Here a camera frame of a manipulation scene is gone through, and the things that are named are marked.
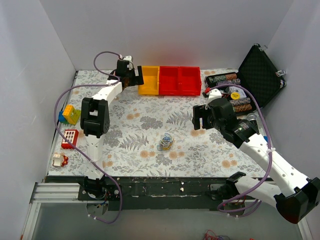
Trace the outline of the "yellow plastic bin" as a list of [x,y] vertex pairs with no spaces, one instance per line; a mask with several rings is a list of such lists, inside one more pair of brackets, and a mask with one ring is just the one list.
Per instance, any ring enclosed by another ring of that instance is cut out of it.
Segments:
[[138,86],[138,94],[157,96],[159,94],[159,66],[142,66],[143,85]]

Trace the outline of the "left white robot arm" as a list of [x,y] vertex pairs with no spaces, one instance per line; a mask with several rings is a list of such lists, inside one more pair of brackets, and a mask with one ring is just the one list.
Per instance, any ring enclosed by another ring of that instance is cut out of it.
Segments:
[[92,97],[85,97],[81,102],[80,128],[86,139],[89,164],[84,174],[84,190],[91,198],[101,200],[107,189],[103,185],[103,143],[110,127],[109,105],[123,89],[144,83],[142,67],[135,73],[132,56],[128,55],[117,61],[115,76],[108,77],[106,86]]

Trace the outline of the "red plastic bin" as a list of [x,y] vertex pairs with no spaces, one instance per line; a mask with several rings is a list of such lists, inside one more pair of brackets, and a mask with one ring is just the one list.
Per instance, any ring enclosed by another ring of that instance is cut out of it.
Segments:
[[195,97],[201,94],[202,81],[200,68],[196,66],[179,67],[178,95]]
[[160,66],[159,68],[159,91],[160,96],[179,95],[179,67]]

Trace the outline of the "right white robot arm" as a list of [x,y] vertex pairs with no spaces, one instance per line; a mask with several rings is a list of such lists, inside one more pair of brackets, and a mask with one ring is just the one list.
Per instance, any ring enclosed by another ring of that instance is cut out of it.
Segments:
[[216,199],[224,206],[246,196],[254,198],[256,208],[265,202],[277,209],[279,214],[292,224],[297,224],[320,203],[320,179],[309,178],[290,165],[249,120],[238,119],[231,103],[217,98],[204,105],[193,107],[193,127],[218,130],[223,138],[253,159],[266,173],[261,180],[243,172],[231,175],[223,186],[213,190]]

